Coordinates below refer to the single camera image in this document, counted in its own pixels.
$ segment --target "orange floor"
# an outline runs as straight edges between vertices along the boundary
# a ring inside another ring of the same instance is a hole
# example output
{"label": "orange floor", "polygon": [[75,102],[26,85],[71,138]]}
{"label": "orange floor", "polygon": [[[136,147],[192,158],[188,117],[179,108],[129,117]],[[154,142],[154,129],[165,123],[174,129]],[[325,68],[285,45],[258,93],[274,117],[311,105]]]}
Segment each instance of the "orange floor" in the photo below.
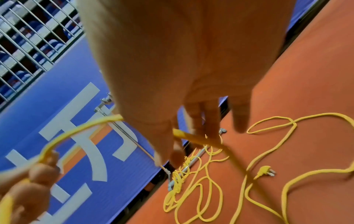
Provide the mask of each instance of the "orange floor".
{"label": "orange floor", "polygon": [[[338,112],[354,118],[354,1],[331,0],[297,40],[274,64],[255,88],[251,124],[272,116],[299,118],[311,114]],[[263,124],[271,126],[282,121]],[[288,128],[259,135],[237,134],[228,114],[221,127],[228,130],[224,142],[249,163],[260,153],[275,146]],[[293,136],[275,153],[261,161],[277,172],[274,178],[259,180],[278,207],[286,182],[310,170],[346,168],[354,160],[354,130],[335,117],[302,121]],[[210,176],[223,190],[223,209],[213,223],[228,224],[235,212],[243,176],[229,161],[214,163]],[[208,192],[204,184],[204,197]],[[213,188],[212,205],[204,215],[216,210],[219,194]],[[165,183],[131,218],[129,224],[175,223],[174,213],[163,211],[167,194]],[[259,200],[257,194],[251,197]],[[289,194],[288,215],[291,224],[354,223],[354,179],[345,174],[327,174],[308,178]],[[196,214],[199,191],[183,204],[180,223]],[[244,202],[237,224],[278,223],[271,213]]]}

